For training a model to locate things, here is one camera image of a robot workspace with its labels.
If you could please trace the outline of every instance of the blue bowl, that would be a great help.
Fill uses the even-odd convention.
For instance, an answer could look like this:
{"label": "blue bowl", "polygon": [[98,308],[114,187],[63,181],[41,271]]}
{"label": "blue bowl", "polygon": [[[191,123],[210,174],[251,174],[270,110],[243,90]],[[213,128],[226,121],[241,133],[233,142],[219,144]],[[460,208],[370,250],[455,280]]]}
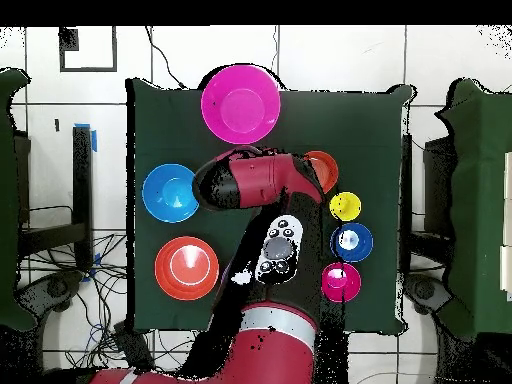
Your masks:
{"label": "blue bowl", "polygon": [[190,218],[199,207],[192,193],[194,173],[178,164],[153,169],[142,186],[142,200],[148,212],[163,222]]}
{"label": "blue bowl", "polygon": [[362,224],[349,222],[331,235],[331,251],[345,262],[359,262],[373,249],[373,236]]}

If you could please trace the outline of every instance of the black stand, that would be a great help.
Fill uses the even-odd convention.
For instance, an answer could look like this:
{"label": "black stand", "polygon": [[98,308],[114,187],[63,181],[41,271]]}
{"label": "black stand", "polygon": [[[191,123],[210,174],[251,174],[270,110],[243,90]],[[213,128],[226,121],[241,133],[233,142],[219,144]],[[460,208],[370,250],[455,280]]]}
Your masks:
{"label": "black stand", "polygon": [[[15,134],[20,193],[19,222],[28,221],[28,152],[27,133]],[[74,243],[76,266],[87,272],[93,264],[91,192],[91,134],[89,128],[73,128],[73,212],[71,224],[29,229],[21,233],[18,253],[29,256],[65,244]]]}

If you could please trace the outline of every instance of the bowl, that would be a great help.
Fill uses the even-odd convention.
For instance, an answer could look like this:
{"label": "bowl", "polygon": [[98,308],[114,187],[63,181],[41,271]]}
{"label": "bowl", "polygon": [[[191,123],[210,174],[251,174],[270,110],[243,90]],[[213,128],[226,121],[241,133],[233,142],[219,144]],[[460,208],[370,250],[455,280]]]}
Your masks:
{"label": "bowl", "polygon": [[327,193],[338,181],[336,161],[331,155],[320,150],[307,152],[304,156],[311,161],[318,181],[320,181],[324,193]]}
{"label": "bowl", "polygon": [[192,192],[194,173],[178,164],[153,169],[142,186],[142,200],[156,219],[176,223],[190,218],[199,207]]}
{"label": "bowl", "polygon": [[203,240],[177,237],[158,252],[155,277],[169,296],[178,300],[197,300],[215,286],[219,277],[219,261]]}
{"label": "bowl", "polygon": [[322,272],[322,292],[331,302],[350,302],[361,289],[361,276],[347,263],[336,262]]}
{"label": "bowl", "polygon": [[370,230],[362,224],[349,222],[338,227],[331,235],[331,251],[345,262],[366,259],[373,248]]}
{"label": "bowl", "polygon": [[276,81],[252,65],[222,69],[201,96],[204,122],[217,137],[232,144],[261,140],[276,124],[280,109]]}

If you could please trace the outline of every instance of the table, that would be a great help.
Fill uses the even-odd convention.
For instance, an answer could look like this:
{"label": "table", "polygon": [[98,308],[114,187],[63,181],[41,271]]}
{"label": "table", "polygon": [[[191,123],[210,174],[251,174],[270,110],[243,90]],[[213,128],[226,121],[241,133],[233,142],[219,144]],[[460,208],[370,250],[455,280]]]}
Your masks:
{"label": "table", "polygon": [[451,176],[455,233],[448,287],[454,299],[439,318],[456,337],[512,333],[512,302],[500,290],[505,153],[512,151],[512,96],[483,91],[470,79],[452,84],[440,116],[451,125],[457,166]]}
{"label": "table", "polygon": [[[162,90],[139,79],[127,80],[127,90],[129,119],[134,119],[134,136],[129,130],[128,142],[135,144],[135,158],[129,153],[127,159],[128,167],[131,161],[135,166],[134,326],[138,330],[203,330],[219,284],[193,302],[173,299],[156,282],[155,257],[175,237],[198,237],[216,252],[222,274],[251,210],[200,208],[181,223],[163,223],[145,209],[142,185],[158,165],[179,163],[195,172],[233,145],[216,138],[205,125],[200,90]],[[366,225],[374,237],[371,255],[355,264],[362,288],[346,305],[346,330],[397,334],[403,330],[395,316],[401,140],[403,112],[407,112],[412,88],[399,85],[387,93],[281,91],[280,95],[276,126],[254,145],[298,154],[324,150],[336,159],[340,177],[327,200],[337,191],[356,193],[362,200],[357,222]],[[335,260],[328,243],[336,226],[327,203],[323,254],[318,258],[325,265]]]}

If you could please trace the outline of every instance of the pink bowl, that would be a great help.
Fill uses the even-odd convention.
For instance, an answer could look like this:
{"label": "pink bowl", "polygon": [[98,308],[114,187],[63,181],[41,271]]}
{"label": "pink bowl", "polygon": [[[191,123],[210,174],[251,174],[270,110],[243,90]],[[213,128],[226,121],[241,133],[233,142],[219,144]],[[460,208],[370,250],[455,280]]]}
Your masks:
{"label": "pink bowl", "polygon": [[210,130],[232,144],[255,143],[274,127],[281,109],[277,83],[264,70],[233,65],[214,75],[201,96]]}
{"label": "pink bowl", "polygon": [[352,265],[337,262],[322,272],[322,291],[331,302],[342,302],[342,295],[348,302],[357,296],[360,289],[361,276]]}

